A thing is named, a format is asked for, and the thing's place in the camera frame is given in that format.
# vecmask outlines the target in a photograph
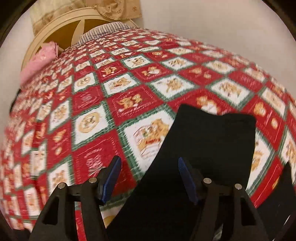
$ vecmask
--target cream headboard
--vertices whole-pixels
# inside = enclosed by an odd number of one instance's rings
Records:
[[[76,44],[80,36],[87,31],[110,22],[115,22],[115,20],[100,15],[92,7],[79,8],[57,17],[36,35],[27,49],[22,62],[22,69],[43,43],[54,41],[58,43],[61,50],[64,50]],[[132,27],[138,27],[132,20],[122,22]]]

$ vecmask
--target pink cloth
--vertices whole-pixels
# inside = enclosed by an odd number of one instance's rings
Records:
[[[57,43],[51,41],[43,44],[41,50],[39,50],[27,63],[24,69],[20,73],[20,85],[24,85],[29,79],[31,79],[36,73],[42,70],[51,61],[58,57],[59,46]]]

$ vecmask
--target striped pillow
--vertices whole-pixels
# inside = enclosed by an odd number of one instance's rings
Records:
[[[122,22],[113,22],[113,23],[106,23],[100,26],[97,26],[90,31],[86,32],[83,34],[76,46],[82,45],[88,41],[91,41],[93,39],[97,39],[101,36],[107,35],[107,34],[112,34],[114,32],[117,32],[119,30],[124,30],[124,29],[130,29],[134,28],[131,26],[128,26]]]

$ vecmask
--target black cloth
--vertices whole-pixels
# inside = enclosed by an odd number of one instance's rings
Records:
[[[12,103],[11,103],[11,105],[10,105],[9,114],[11,113],[12,108],[13,108],[13,106],[15,105],[15,101],[17,100],[17,96],[18,96],[21,92],[22,92],[21,89],[19,89],[19,90],[17,91],[17,95],[15,96],[14,100],[12,101]]]
[[[257,211],[261,216],[269,240],[273,240],[283,228],[287,218],[296,211],[296,196],[289,163],[284,167],[274,191],[257,208]]]
[[[150,168],[108,226],[110,240],[189,240],[200,207],[188,199],[178,158],[218,184],[246,187],[255,123],[246,114],[215,116],[181,105]]]

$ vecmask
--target metal screw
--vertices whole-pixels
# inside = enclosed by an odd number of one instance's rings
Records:
[[[97,179],[96,179],[95,177],[91,177],[91,178],[89,179],[89,182],[90,182],[90,183],[95,183],[96,180],[97,180]]]
[[[206,184],[211,184],[212,183],[212,180],[210,178],[204,178],[204,183]]]
[[[64,188],[65,186],[66,186],[65,183],[60,183],[59,185],[57,185],[57,187],[58,187],[59,189],[62,189],[62,188]]]
[[[237,190],[241,190],[241,189],[242,189],[242,186],[241,186],[239,183],[235,184],[234,187],[235,187]]]

